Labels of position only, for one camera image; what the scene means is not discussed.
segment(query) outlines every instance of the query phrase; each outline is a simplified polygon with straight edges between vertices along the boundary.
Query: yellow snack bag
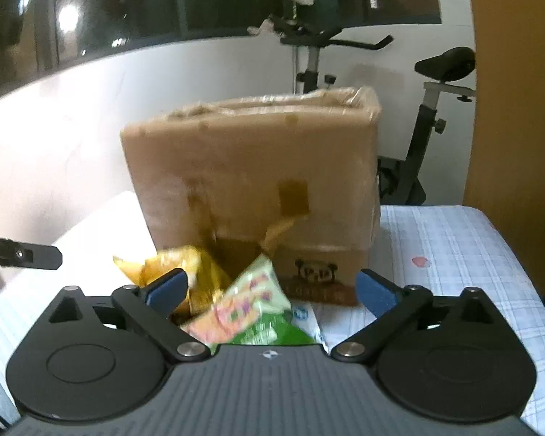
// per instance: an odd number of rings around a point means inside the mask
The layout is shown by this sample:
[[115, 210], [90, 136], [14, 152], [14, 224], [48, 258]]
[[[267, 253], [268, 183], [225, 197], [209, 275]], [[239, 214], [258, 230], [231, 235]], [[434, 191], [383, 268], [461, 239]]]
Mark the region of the yellow snack bag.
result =
[[187, 274], [187, 296], [175, 312], [203, 313], [217, 302], [230, 286], [231, 280], [210, 255], [194, 246], [159, 251], [141, 265], [113, 257], [116, 266], [138, 287], [145, 287], [176, 267]]

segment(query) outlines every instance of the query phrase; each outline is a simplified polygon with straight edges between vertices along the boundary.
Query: blue gripper pad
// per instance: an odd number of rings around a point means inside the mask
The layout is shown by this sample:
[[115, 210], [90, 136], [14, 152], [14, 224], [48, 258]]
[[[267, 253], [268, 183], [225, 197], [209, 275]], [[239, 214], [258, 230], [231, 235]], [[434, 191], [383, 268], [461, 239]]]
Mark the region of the blue gripper pad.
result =
[[355, 292], [358, 300], [376, 318], [391, 310], [401, 300], [401, 288], [370, 269], [362, 269], [358, 272], [355, 279]]
[[164, 318], [169, 317], [176, 307], [185, 300], [187, 275], [182, 269], [173, 269], [140, 290], [140, 297], [146, 305]]

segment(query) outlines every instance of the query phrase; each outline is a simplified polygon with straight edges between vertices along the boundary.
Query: bed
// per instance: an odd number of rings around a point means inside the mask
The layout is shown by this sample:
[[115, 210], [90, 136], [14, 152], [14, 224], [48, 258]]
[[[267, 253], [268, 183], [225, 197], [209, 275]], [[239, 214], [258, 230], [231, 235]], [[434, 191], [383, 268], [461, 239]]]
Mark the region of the bed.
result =
[[[435, 295], [481, 287], [522, 340], [537, 368], [535, 391], [522, 418], [545, 435], [545, 308], [513, 252], [478, 210], [462, 206], [382, 206], [370, 267], [398, 285], [420, 284]], [[155, 253], [137, 198], [115, 197], [55, 243], [58, 271], [24, 270], [0, 292], [0, 384], [7, 394], [6, 363], [33, 321], [64, 285], [106, 295], [128, 281], [115, 254], [143, 260]], [[362, 307], [314, 304], [331, 345], [372, 322]]]

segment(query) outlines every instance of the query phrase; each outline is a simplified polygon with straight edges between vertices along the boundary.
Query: exercise bike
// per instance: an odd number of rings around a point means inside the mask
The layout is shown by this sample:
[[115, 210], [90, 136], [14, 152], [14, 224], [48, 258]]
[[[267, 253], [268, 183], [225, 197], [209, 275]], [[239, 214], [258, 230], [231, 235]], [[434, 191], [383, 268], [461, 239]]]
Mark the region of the exercise bike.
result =
[[[295, 84], [297, 93], [298, 83], [303, 84], [303, 93], [317, 90], [319, 78], [319, 58], [321, 49], [327, 46], [349, 46], [351, 48], [378, 51], [393, 42], [391, 35], [384, 37], [376, 44], [368, 44], [343, 39], [333, 39], [341, 28], [316, 30], [299, 21], [297, 18], [288, 19], [275, 15], [269, 16], [274, 32], [279, 34], [283, 45], [306, 46], [308, 48], [307, 69], [300, 72], [298, 61], [295, 58]], [[420, 184], [418, 174], [424, 161], [424, 155], [432, 130], [442, 134], [446, 121], [436, 119], [436, 108], [441, 93], [457, 94], [458, 100], [470, 103], [476, 96], [476, 91], [465, 86], [450, 85], [448, 82], [461, 80], [475, 69], [475, 53], [470, 48], [453, 48], [443, 54], [416, 62], [414, 70], [434, 82], [424, 83], [424, 100], [418, 109], [414, 132], [404, 160], [379, 157], [379, 197], [383, 205], [422, 205], [426, 201], [424, 188]], [[336, 81], [335, 75], [324, 76], [324, 88], [330, 88]]]

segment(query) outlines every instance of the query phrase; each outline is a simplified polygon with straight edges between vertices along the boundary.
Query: green snack package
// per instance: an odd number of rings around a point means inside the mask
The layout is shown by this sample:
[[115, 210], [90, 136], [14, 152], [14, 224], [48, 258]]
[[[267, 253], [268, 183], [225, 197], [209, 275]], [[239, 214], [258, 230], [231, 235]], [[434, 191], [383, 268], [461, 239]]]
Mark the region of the green snack package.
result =
[[229, 343], [298, 346], [315, 344], [315, 340], [297, 326], [287, 322], [284, 314], [265, 313], [250, 328], [237, 334]]
[[282, 293], [271, 260], [256, 260], [206, 313], [182, 329], [206, 344], [300, 345], [314, 340], [285, 319], [291, 303]]

